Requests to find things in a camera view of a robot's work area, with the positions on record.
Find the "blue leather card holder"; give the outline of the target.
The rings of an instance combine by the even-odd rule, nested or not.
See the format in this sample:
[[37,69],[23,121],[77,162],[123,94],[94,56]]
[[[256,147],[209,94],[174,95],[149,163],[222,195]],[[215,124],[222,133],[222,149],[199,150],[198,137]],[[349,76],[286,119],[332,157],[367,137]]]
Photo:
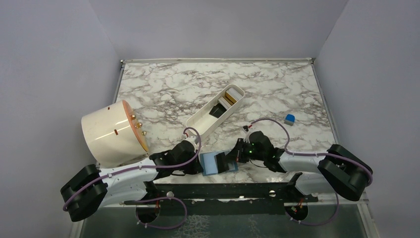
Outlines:
[[203,169],[203,176],[212,176],[222,173],[238,171],[236,161],[226,158],[229,151],[207,152],[199,155],[199,162]]

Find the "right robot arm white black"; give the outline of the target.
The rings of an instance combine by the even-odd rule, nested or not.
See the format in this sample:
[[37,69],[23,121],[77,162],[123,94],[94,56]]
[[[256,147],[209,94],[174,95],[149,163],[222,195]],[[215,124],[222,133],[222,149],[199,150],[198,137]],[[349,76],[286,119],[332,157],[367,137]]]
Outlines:
[[274,147],[261,131],[249,131],[239,138],[231,151],[222,156],[224,162],[246,163],[262,161],[272,172],[301,172],[302,175],[286,187],[286,196],[293,202],[312,193],[333,193],[358,201],[372,181],[373,170],[357,156],[339,144],[325,152],[286,152]]

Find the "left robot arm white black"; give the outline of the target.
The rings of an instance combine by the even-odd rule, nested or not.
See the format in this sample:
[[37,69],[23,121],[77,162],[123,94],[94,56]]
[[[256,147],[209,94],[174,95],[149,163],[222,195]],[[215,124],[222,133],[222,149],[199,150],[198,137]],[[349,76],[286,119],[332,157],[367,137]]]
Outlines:
[[151,154],[127,166],[99,169],[94,164],[87,165],[60,189],[63,210],[71,221],[78,222],[108,205],[134,200],[151,203],[156,196],[154,180],[168,177],[174,171],[186,174],[199,171],[200,150],[198,140],[183,140],[171,150]]

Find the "white oblong plastic tray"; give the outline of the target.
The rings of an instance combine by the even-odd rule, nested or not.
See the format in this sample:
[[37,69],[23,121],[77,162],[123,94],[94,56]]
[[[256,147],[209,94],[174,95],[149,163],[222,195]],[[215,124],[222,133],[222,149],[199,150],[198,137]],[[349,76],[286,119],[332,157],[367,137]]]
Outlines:
[[187,119],[186,126],[196,129],[204,140],[241,107],[244,98],[242,88],[229,84]]

